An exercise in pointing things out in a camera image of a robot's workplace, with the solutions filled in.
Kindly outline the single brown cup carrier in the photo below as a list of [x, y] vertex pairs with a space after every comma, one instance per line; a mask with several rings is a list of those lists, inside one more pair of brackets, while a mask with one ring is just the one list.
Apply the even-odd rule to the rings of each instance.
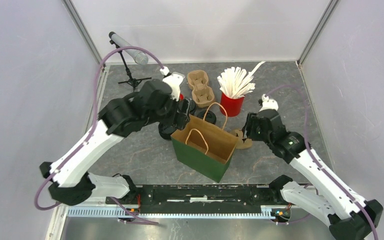
[[243, 150], [243, 149], [249, 149], [253, 145], [253, 141], [248, 138], [244, 138], [244, 133], [240, 129], [234, 129], [230, 132], [231, 135], [233, 135], [236, 140], [236, 146], [235, 148], [238, 150]]

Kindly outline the brown paper bag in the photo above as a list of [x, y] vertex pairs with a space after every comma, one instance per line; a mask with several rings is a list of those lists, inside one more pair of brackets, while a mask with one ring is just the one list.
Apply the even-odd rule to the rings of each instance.
[[228, 163], [235, 151], [237, 138], [225, 131], [228, 117], [222, 127], [207, 122], [205, 118], [190, 116], [189, 123], [183, 130], [176, 130], [171, 139], [196, 148], [221, 164]]

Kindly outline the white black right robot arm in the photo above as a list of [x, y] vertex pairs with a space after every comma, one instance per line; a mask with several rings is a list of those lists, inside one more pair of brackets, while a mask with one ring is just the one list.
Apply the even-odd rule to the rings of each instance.
[[369, 234], [379, 239], [383, 206], [366, 200], [345, 184], [298, 132], [288, 131], [275, 109], [248, 113], [242, 128], [246, 139], [264, 142], [272, 153], [299, 171], [318, 191], [314, 193], [282, 175], [272, 181], [269, 199], [284, 201], [307, 211], [323, 222], [336, 240], [363, 240]]

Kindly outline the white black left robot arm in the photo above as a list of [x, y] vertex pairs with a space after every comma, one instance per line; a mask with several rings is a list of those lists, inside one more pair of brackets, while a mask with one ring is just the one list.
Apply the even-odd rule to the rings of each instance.
[[180, 100], [184, 76], [173, 73], [162, 80], [149, 80], [139, 91], [108, 102], [97, 121], [75, 146], [55, 162], [43, 162], [39, 169], [51, 182], [51, 198], [75, 206], [93, 197], [114, 197], [133, 203], [137, 190], [127, 175], [118, 177], [89, 173], [89, 168], [110, 148], [142, 128], [161, 123], [177, 130], [190, 121], [190, 101]]

